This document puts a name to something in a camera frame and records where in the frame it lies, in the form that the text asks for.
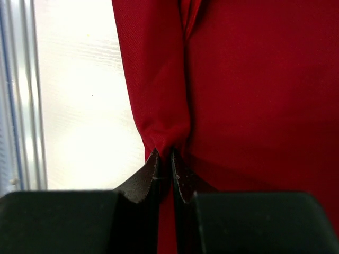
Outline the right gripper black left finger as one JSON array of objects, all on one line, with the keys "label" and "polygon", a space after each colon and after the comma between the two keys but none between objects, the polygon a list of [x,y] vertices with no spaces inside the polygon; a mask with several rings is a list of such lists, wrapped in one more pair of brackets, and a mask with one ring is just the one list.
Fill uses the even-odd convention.
[{"label": "right gripper black left finger", "polygon": [[1,253],[156,253],[160,156],[113,190],[11,192]]}]

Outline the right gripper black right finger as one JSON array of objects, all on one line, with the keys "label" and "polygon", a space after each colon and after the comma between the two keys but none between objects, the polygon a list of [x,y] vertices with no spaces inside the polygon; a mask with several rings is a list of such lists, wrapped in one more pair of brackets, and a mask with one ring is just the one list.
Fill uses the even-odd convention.
[{"label": "right gripper black right finger", "polygon": [[303,192],[219,192],[171,153],[178,253],[338,253],[320,204]]}]

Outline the red cloth napkin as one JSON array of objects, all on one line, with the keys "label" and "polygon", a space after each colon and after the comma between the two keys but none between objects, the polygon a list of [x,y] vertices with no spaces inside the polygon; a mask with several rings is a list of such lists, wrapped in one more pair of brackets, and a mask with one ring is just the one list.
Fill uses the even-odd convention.
[{"label": "red cloth napkin", "polygon": [[219,192],[303,192],[338,238],[338,1],[113,1],[132,114],[162,159],[156,253],[178,253],[171,153]]}]

